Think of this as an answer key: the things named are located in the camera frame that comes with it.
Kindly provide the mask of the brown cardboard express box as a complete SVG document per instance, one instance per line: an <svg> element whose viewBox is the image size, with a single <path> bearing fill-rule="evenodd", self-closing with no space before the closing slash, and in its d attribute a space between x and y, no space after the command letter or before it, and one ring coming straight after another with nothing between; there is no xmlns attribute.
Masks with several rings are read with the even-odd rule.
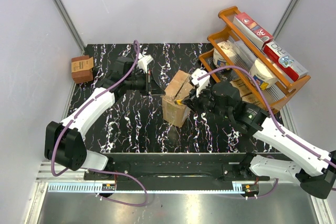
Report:
<svg viewBox="0 0 336 224"><path fill-rule="evenodd" d="M190 84L190 74L179 70L165 89L162 97L163 119L168 123L182 127L191 109L186 105L176 104L189 96L193 86Z"/></svg>

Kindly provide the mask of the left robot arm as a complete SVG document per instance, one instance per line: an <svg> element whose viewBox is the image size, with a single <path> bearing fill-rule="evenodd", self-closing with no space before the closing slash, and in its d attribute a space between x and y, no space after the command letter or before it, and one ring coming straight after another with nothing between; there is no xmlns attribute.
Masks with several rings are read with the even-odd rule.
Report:
<svg viewBox="0 0 336 224"><path fill-rule="evenodd" d="M66 169L95 169L101 179L112 177L114 168L109 159L85 147L85 137L94 122L111 108L127 91L139 91L142 95L164 95L152 77L150 55L139 55L135 62L119 57L106 76L96 83L91 96L70 116L61 122L50 122L46 127L45 157Z"/></svg>

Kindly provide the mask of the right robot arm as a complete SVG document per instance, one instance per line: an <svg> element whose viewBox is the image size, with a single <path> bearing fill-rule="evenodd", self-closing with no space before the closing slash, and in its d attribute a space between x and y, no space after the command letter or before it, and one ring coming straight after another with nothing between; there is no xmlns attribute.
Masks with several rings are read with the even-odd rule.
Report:
<svg viewBox="0 0 336 224"><path fill-rule="evenodd" d="M241 134L274 147L290 160L248 154L237 174L245 180L254 176L283 179L299 185L309 195L327 199L335 183L335 152L318 148L278 124L272 113L242 100L239 90L222 81L211 88L196 87L177 100L194 112L209 112L230 122Z"/></svg>

